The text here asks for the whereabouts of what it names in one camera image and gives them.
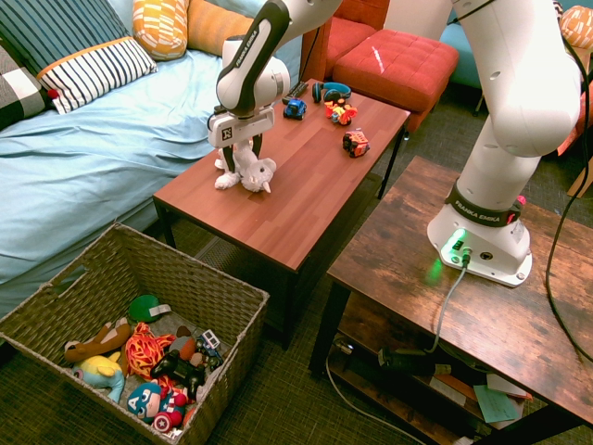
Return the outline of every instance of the wicker basket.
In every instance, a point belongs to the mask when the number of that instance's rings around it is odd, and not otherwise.
[[[81,268],[81,277],[61,291],[60,284]],[[156,295],[186,320],[212,329],[231,348],[217,381],[175,440],[159,434],[63,369],[68,366],[63,357],[68,340],[94,336],[106,320],[126,316],[131,301],[146,293]],[[0,320],[0,337],[154,442],[203,444],[256,358],[268,298],[262,290],[130,227],[114,224]]]

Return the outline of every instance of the orange rope toy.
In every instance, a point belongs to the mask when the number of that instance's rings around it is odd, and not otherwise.
[[[155,337],[148,324],[140,322],[133,334],[126,342],[125,351],[128,358],[128,374],[136,374],[145,380],[153,380],[150,370],[165,355],[164,349],[175,340],[173,334]],[[162,388],[173,388],[174,382],[170,377],[163,375],[158,378]]]

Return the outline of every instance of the wooden table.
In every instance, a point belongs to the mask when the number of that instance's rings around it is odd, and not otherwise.
[[[397,323],[413,326],[424,337],[424,348],[432,345],[439,311],[460,271],[441,264],[426,227],[457,176],[415,158],[341,252],[328,272],[334,283],[309,365],[315,374],[324,372],[338,330],[375,354],[382,340],[398,335]],[[548,254],[560,218],[528,204],[522,219],[531,233],[534,255],[525,283],[509,288],[466,274],[447,306],[440,341],[548,406],[494,431],[476,442],[480,444],[535,443],[574,426],[593,424],[593,363],[576,352],[562,331],[545,288]],[[593,351],[592,276],[593,230],[566,221],[554,254],[551,288],[562,317],[589,352]],[[340,324],[345,310],[349,320]],[[371,320],[365,322],[364,314]],[[376,321],[382,315],[387,322]],[[416,345],[421,341],[410,340]],[[343,377],[372,396],[368,382],[355,375]],[[454,442],[456,436],[445,428],[410,414],[405,404],[386,400],[379,401],[392,413],[412,419],[424,438]]]
[[[348,213],[343,215],[348,219],[353,212],[360,214],[364,210],[372,196],[354,203],[351,198],[396,137],[385,177],[382,182],[379,179],[381,195],[410,115],[408,111],[353,94],[348,103],[359,114],[351,127],[363,130],[371,150],[352,159],[342,148],[342,136],[350,127],[332,123],[325,117],[325,106],[313,103],[314,82],[309,81],[309,89],[300,97],[307,103],[305,119],[283,118],[284,105],[279,103],[274,107],[275,125],[263,135],[260,156],[272,158],[277,164],[271,194],[254,194],[240,184],[227,190],[215,189],[214,182],[221,175],[214,167],[218,157],[215,150],[154,195],[170,246],[175,246],[169,218],[169,213],[174,212],[287,273],[284,319],[280,326],[286,348],[292,331],[296,291],[306,293],[308,288],[300,279],[304,263],[310,257],[321,258],[319,267],[314,268],[320,271],[317,276],[321,277],[327,270],[330,255],[332,251],[335,253],[333,248],[338,247],[340,240],[330,233],[330,239],[322,242],[322,236],[328,230],[332,232],[330,226],[340,213]],[[337,225],[340,226],[333,232],[344,236],[342,232],[347,224],[334,224]],[[314,248],[321,250],[321,254],[312,255]],[[271,305],[278,298],[271,295]]]

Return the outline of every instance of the headphones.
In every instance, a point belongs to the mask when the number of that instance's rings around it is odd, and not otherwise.
[[[313,84],[313,101],[317,104],[322,101],[322,90],[327,90],[323,95],[323,102],[336,102],[338,99],[348,99],[352,92],[347,85],[337,82]]]

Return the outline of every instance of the yellow pillow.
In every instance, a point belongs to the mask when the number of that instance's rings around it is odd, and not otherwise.
[[[189,0],[134,0],[133,36],[154,60],[171,60],[187,47]]]
[[[205,0],[191,0],[187,12],[187,47],[222,56],[224,41],[246,34],[252,22],[253,19]]]

